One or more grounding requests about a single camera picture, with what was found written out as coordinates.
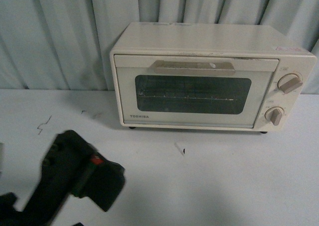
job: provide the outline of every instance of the toshiba logo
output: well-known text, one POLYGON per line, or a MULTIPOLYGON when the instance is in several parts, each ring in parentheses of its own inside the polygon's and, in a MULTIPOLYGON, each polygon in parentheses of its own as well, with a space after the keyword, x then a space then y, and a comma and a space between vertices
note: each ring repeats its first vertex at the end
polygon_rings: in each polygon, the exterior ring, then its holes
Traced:
POLYGON ((148 115, 130 115, 131 118, 149 118, 148 115))

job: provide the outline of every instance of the white table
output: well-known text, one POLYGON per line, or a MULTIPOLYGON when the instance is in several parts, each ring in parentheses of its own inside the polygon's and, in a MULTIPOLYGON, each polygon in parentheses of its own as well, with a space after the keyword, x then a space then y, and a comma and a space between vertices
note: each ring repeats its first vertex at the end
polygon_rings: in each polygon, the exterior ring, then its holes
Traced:
POLYGON ((15 192, 17 209, 67 129, 123 165, 127 183, 106 213, 69 197, 55 226, 319 225, 319 95, 301 95, 284 129, 263 135, 128 129, 114 92, 0 90, 0 194, 15 192))

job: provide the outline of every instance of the door handle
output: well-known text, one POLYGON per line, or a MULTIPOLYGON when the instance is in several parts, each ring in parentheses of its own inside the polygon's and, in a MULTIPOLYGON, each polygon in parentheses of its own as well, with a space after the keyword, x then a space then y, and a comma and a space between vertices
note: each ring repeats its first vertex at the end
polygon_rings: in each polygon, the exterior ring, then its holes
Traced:
POLYGON ((204 76, 232 76, 235 74, 231 63, 197 63, 197 62, 168 62, 155 61, 153 67, 155 73, 180 74, 180 75, 204 75, 204 76))

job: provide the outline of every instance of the oven door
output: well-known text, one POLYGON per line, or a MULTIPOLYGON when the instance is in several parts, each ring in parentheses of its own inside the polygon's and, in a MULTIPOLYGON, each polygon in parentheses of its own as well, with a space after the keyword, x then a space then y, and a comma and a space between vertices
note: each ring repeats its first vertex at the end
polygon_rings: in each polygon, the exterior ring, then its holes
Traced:
POLYGON ((115 55, 123 124, 253 128, 277 59, 115 55))

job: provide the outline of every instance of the white toaster oven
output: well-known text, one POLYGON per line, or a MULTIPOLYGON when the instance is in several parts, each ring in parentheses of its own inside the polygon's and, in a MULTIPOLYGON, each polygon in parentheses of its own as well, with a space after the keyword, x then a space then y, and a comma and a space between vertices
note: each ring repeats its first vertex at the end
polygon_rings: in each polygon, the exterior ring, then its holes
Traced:
POLYGON ((270 26, 131 23, 110 53, 129 127, 280 129, 316 57, 270 26))

